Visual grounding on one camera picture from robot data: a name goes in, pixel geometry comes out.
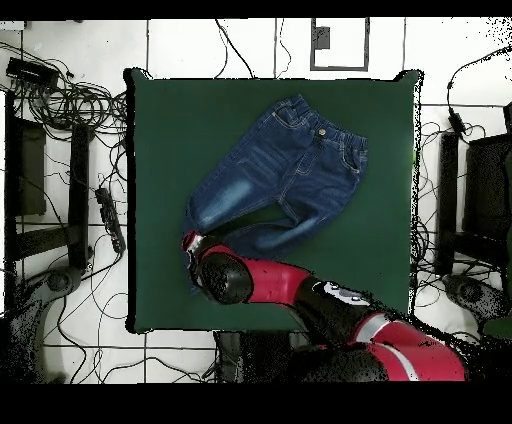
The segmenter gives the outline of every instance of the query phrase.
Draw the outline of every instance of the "jeans pocket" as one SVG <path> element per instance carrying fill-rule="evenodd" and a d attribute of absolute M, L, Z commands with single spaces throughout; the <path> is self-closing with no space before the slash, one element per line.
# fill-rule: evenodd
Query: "jeans pocket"
<path fill-rule="evenodd" d="M 340 161 L 345 168 L 353 174 L 359 174 L 366 167 L 366 152 L 342 145 L 340 148 Z"/>
<path fill-rule="evenodd" d="M 281 126 L 293 130 L 306 122 L 305 118 L 299 118 L 297 111 L 291 106 L 281 106 L 272 112 L 272 116 Z"/>

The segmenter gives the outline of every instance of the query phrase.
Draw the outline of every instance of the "green mat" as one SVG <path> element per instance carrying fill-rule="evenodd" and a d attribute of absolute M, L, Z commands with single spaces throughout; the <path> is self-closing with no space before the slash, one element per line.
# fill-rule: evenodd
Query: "green mat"
<path fill-rule="evenodd" d="M 413 94 L 419 76 L 414 71 L 396 81 L 150 80 L 140 70 L 126 70 L 127 154 L 130 180 L 135 179 L 129 188 L 127 327 L 299 328 L 280 306 L 221 306 L 201 293 L 192 296 L 179 253 L 188 195 L 268 106 L 296 93 L 327 119 L 368 138 L 368 170 L 335 222 L 283 260 L 321 279 L 371 291 L 407 312 Z"/>

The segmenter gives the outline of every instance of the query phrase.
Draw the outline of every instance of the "black device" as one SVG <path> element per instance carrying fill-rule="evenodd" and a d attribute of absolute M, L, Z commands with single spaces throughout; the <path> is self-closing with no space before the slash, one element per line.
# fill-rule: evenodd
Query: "black device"
<path fill-rule="evenodd" d="M 455 113 L 455 111 L 451 107 L 448 110 L 450 113 L 448 121 L 450 122 L 453 131 L 459 136 L 462 135 L 462 133 L 466 134 L 466 126 L 464 125 L 464 122 L 462 121 L 460 114 Z"/>
<path fill-rule="evenodd" d="M 105 224 L 105 229 L 110 235 L 112 241 L 112 247 L 114 252 L 122 254 L 126 250 L 126 242 L 124 241 L 123 233 L 121 232 L 121 226 L 117 219 L 117 211 L 112 200 L 112 196 L 106 188 L 99 188 L 95 191 L 96 200 L 101 206 L 100 214 L 101 220 Z"/>
<path fill-rule="evenodd" d="M 442 278 L 446 296 L 455 304 L 473 313 L 479 324 L 506 316 L 510 310 L 508 297 L 500 290 L 465 275 Z"/>
<path fill-rule="evenodd" d="M 442 135 L 434 272 L 451 274 L 455 252 L 504 269 L 509 261 L 507 232 L 511 224 L 504 166 L 512 152 L 512 135 L 501 134 L 469 142 L 462 231 L 456 228 L 458 146 L 457 134 Z"/>
<path fill-rule="evenodd" d="M 57 87 L 57 81 L 59 79 L 59 74 L 55 69 L 15 57 L 10 58 L 5 73 L 8 77 L 40 87 Z"/>

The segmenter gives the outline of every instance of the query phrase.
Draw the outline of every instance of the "grout line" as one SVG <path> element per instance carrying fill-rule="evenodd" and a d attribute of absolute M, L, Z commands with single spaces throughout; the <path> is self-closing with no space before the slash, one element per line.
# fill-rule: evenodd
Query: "grout line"
<path fill-rule="evenodd" d="M 64 348 L 64 347 L 71 347 L 75 348 L 75 345 L 69 344 L 69 345 L 60 345 L 60 344 L 50 344 L 50 343 L 43 343 L 43 347 L 55 347 L 55 348 Z M 82 346 L 85 349 L 117 349 L 117 350 L 192 350 L 192 351 L 214 351 L 216 348 L 214 347 L 176 347 L 176 346 L 110 346 L 110 345 L 84 345 Z"/>
<path fill-rule="evenodd" d="M 447 103 L 414 103 L 414 106 L 446 106 L 448 107 Z M 452 103 L 450 106 L 456 106 L 456 107 L 488 107 L 488 108 L 504 108 L 505 106 L 502 105 L 462 105 L 462 104 L 455 104 Z"/>
<path fill-rule="evenodd" d="M 404 17 L 404 43 L 402 44 L 402 71 L 405 70 L 405 36 L 407 35 L 407 17 Z"/>
<path fill-rule="evenodd" d="M 146 20 L 146 72 L 149 72 L 149 19 Z"/>
<path fill-rule="evenodd" d="M 146 383 L 146 367 L 147 367 L 147 345 L 148 345 L 148 335 L 144 334 L 144 383 Z"/>
<path fill-rule="evenodd" d="M 25 225 L 60 225 L 58 222 L 25 222 Z M 104 227 L 105 224 L 87 224 L 89 227 Z M 119 224 L 120 227 L 126 227 L 128 224 Z"/>
<path fill-rule="evenodd" d="M 274 79 L 276 79 L 277 67 L 277 18 L 274 18 Z"/>

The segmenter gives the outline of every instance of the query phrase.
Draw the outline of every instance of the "blue denim jeans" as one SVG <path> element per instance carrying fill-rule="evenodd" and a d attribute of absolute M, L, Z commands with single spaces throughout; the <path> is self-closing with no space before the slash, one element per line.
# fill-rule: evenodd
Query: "blue denim jeans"
<path fill-rule="evenodd" d="M 334 219 L 367 165 L 367 140 L 329 122 L 297 94 L 272 105 L 190 196 L 183 234 L 209 232 L 277 202 L 285 217 L 229 233 L 256 259 L 286 255 Z"/>

